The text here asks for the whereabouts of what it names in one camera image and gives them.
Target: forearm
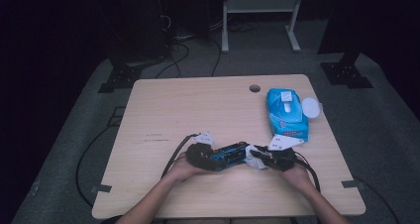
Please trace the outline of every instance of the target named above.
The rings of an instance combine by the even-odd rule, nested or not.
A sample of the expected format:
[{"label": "forearm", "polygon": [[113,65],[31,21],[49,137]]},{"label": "forearm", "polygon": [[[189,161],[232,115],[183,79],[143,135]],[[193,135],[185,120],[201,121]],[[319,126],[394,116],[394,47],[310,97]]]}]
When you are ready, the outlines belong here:
[{"label": "forearm", "polygon": [[322,224],[347,224],[350,223],[344,218],[315,188],[307,188],[301,193],[311,204]]},{"label": "forearm", "polygon": [[165,176],[151,191],[126,214],[124,214],[117,224],[150,224],[158,213],[158,210],[166,200],[167,195],[176,185],[174,178]]}]

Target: white shelf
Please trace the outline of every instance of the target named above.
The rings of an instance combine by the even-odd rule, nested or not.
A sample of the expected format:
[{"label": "white shelf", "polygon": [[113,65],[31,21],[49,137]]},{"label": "white shelf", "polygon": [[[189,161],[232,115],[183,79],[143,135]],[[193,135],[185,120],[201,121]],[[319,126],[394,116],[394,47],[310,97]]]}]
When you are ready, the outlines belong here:
[{"label": "white shelf", "polygon": [[293,12],[296,0],[227,0],[227,13]]}]

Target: table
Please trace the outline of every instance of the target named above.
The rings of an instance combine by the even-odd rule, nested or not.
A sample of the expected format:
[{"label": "table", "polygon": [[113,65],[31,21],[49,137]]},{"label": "table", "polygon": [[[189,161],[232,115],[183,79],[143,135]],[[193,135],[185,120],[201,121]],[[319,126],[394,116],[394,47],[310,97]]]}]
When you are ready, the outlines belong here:
[{"label": "table", "polygon": [[[92,215],[125,213],[160,179],[175,148],[188,135],[209,131],[214,149],[245,141],[267,146],[272,138],[265,108],[270,88],[316,97],[309,79],[296,75],[138,80],[130,96]],[[365,205],[324,114],[310,121],[309,142],[295,147],[317,171],[322,193],[342,213],[359,215]],[[239,165],[198,175],[178,185],[158,218],[270,217],[312,215],[306,200],[275,171]]]},{"label": "table", "polygon": [[290,23],[285,26],[291,47],[295,53],[300,46],[294,35],[294,26],[301,0],[223,0],[222,52],[229,52],[228,14],[230,13],[291,13]]}]

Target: blue bag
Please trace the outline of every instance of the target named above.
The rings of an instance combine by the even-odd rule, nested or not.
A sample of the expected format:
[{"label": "blue bag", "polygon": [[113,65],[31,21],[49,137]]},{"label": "blue bag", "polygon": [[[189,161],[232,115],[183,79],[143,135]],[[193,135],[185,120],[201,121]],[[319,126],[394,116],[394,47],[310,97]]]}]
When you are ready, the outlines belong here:
[{"label": "blue bag", "polygon": [[299,96],[292,89],[272,88],[266,96],[271,131],[308,142],[308,118],[303,114]]}]

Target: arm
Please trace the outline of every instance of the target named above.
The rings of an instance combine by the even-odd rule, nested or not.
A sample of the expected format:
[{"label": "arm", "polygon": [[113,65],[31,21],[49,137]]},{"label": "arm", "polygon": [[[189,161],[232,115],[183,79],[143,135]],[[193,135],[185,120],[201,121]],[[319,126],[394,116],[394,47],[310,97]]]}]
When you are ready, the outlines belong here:
[{"label": "arm", "polygon": [[158,210],[166,200],[167,195],[178,183],[195,174],[205,172],[201,168],[195,168],[186,159],[177,160],[169,172],[149,191],[149,193],[124,214],[117,224],[150,224],[154,220]]},{"label": "arm", "polygon": [[293,168],[282,173],[283,177],[294,186],[308,200],[315,214],[323,224],[347,224],[344,218],[328,200],[315,188],[309,178],[306,168],[294,165]]}]

